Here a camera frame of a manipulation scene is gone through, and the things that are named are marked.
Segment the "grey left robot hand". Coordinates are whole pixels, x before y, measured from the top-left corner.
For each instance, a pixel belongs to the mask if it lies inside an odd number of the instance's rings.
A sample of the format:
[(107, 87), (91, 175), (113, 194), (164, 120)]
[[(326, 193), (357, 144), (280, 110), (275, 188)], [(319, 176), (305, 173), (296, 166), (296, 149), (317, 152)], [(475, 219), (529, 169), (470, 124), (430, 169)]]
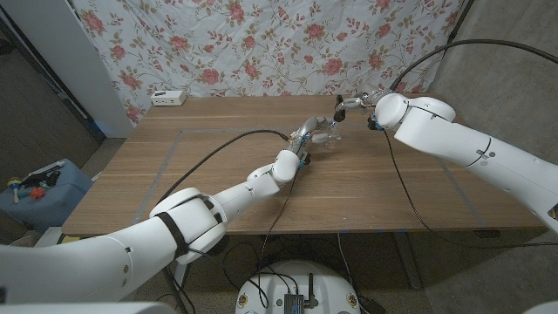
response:
[(324, 116), (312, 117), (289, 136), (287, 150), (299, 157), (299, 167), (302, 167), (310, 163), (310, 153), (305, 150), (309, 143), (331, 144), (334, 140), (340, 139), (340, 131), (335, 120)]

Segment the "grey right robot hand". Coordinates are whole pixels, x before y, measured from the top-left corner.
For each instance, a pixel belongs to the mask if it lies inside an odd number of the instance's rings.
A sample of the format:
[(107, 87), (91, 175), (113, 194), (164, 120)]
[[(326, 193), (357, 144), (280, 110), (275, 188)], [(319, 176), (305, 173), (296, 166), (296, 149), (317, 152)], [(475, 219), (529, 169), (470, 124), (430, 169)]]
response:
[(348, 111), (353, 110), (360, 110), (366, 113), (389, 93), (391, 93), (390, 89), (380, 89), (378, 86), (363, 83), (355, 89), (349, 98), (343, 98), (341, 95), (337, 97), (335, 115), (340, 118)]

